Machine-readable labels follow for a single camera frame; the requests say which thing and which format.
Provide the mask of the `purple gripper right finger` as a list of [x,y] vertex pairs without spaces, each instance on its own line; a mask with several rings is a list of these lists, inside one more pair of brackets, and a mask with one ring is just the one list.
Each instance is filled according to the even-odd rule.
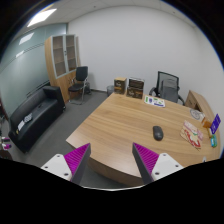
[[183,169],[183,166],[167,153],[156,152],[134,143],[132,153],[145,185]]

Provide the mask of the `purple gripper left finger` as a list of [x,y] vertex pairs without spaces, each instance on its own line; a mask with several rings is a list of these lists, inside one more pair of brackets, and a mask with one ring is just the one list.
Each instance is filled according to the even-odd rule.
[[42,169],[79,185],[90,154],[91,144],[87,143],[66,155],[54,155]]

